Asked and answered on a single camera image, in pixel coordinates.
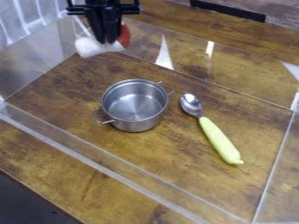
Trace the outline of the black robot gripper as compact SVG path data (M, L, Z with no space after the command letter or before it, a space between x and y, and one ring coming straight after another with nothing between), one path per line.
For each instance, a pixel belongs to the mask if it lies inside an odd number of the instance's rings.
M133 0L123 3L123 0L83 0L84 3L76 4L72 0L67 0L67 12L70 15L84 15L95 38L101 44L106 43L106 35L99 13L105 11L105 26L107 34L107 42L114 44L121 35L121 14L139 14L141 0Z

